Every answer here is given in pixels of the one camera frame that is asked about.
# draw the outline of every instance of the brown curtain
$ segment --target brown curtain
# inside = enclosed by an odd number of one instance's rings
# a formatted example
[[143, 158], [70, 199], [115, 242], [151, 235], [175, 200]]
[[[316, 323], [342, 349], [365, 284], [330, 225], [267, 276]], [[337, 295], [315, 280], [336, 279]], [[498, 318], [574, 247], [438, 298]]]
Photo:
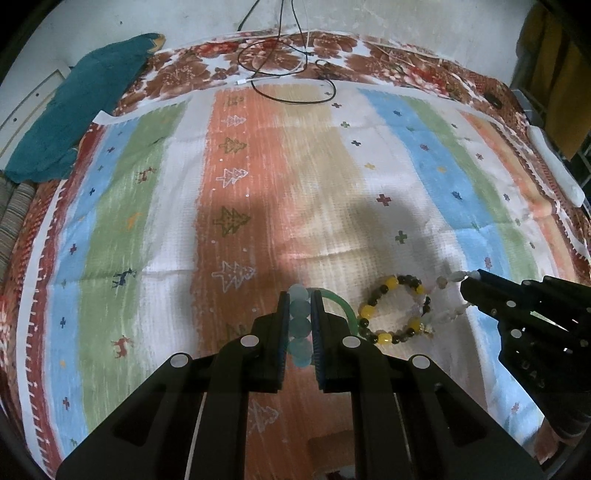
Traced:
[[520, 44], [537, 51], [530, 95], [545, 109], [545, 130], [566, 158], [572, 158], [591, 129], [591, 66], [540, 4], [530, 12]]

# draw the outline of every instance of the blue stripe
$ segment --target blue stripe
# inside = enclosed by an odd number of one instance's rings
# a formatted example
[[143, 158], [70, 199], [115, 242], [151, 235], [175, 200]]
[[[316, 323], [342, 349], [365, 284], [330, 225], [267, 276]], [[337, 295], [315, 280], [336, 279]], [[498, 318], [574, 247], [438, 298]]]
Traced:
[[[61, 441], [65, 455], [74, 449], [72, 440], [80, 443], [89, 434], [82, 403], [82, 378], [77, 366], [79, 356], [82, 361], [87, 356], [89, 362], [92, 361], [92, 356], [84, 349], [79, 349], [78, 322], [84, 321], [78, 318], [79, 281], [82, 280], [90, 237], [95, 227], [97, 204], [111, 184], [119, 156], [138, 121], [139, 119], [132, 119], [124, 124], [108, 127], [80, 186], [77, 203], [70, 207], [69, 221], [60, 234], [56, 269], [49, 285], [51, 294], [48, 298], [51, 305], [48, 306], [48, 311], [51, 329], [48, 341], [51, 347], [46, 356], [46, 371], [51, 374], [50, 404], [56, 422], [57, 438]], [[70, 253], [73, 244], [76, 244], [76, 250]], [[62, 318], [65, 320], [63, 326], [60, 323]], [[65, 362], [65, 368], [60, 365], [60, 361]], [[69, 402], [67, 410], [63, 404], [66, 397]]]
[[[467, 269], [484, 268], [485, 257], [490, 257], [490, 272], [510, 278], [511, 269], [502, 247], [501, 234], [486, 203], [476, 194], [472, 180], [458, 166], [454, 156], [437, 135], [427, 128], [403, 97], [367, 89], [360, 89], [360, 92], [384, 119], [392, 134], [408, 149], [410, 159], [427, 193], [447, 224], [454, 230], [457, 242], [466, 257]], [[421, 145], [426, 145], [428, 151], [421, 148]], [[444, 167], [446, 173], [439, 172], [438, 167]], [[455, 198], [452, 192], [460, 193], [462, 200]], [[476, 230], [472, 222], [480, 226], [480, 229]], [[499, 414], [506, 416], [504, 427], [507, 432], [523, 442], [526, 439], [524, 437], [535, 432], [539, 426], [539, 411], [529, 395], [498, 361], [501, 338], [496, 320], [479, 312], [478, 321], [484, 333], [488, 361], [492, 364], [497, 380], [491, 392], [492, 402], [497, 406]], [[521, 414], [518, 420], [510, 413], [515, 403], [520, 404]]]

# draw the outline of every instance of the wall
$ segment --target wall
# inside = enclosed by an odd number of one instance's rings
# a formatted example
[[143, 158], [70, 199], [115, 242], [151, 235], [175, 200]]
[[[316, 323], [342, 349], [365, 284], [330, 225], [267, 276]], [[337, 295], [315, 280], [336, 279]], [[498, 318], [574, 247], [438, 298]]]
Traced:
[[[303, 0], [295, 0], [305, 20]], [[429, 48], [509, 83], [515, 43], [534, 0], [304, 0], [310, 28], [392, 38]], [[0, 122], [60, 59], [140, 33], [167, 36], [167, 47], [235, 31], [254, 0], [64, 0], [39, 26], [0, 85]], [[277, 24], [280, 0], [261, 0], [244, 30]], [[294, 24], [288, 5], [285, 22]]]

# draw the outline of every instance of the teal cloth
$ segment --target teal cloth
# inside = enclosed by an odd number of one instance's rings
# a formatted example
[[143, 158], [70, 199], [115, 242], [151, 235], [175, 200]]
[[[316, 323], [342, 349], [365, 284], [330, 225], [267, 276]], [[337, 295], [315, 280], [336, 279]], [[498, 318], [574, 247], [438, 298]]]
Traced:
[[18, 143], [5, 175], [17, 183], [66, 178], [93, 118], [101, 110], [111, 113], [115, 109], [146, 59], [158, 50], [154, 40], [162, 38], [147, 33], [85, 55]]

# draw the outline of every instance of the striped fabric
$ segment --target striped fabric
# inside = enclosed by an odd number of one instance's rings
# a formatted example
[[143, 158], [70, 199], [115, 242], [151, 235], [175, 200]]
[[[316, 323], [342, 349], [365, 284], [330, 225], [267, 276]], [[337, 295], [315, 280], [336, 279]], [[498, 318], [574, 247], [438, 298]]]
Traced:
[[35, 185], [32, 182], [25, 181], [16, 187], [13, 186], [14, 184], [10, 185], [11, 183], [8, 179], [2, 179], [0, 183], [0, 210], [4, 198], [9, 198], [0, 220], [0, 286], [4, 283], [12, 249], [35, 195]]
[[[263, 85], [288, 100], [319, 82]], [[39, 228], [24, 279], [16, 365], [24, 434], [52, 475], [170, 355], [215, 353], [301, 282], [356, 309], [380, 277], [412, 274], [434, 310], [452, 270], [589, 282], [589, 253], [510, 132], [417, 90], [338, 82], [314, 106], [249, 87], [193, 92], [99, 115]], [[372, 329], [412, 300], [386, 296]], [[326, 307], [338, 314], [334, 304]], [[499, 364], [493, 319], [469, 309], [433, 339], [384, 347], [430, 355], [525, 443], [541, 413]], [[312, 478], [310, 439], [352, 428], [346, 395], [288, 361], [278, 395], [251, 396], [246, 478]]]

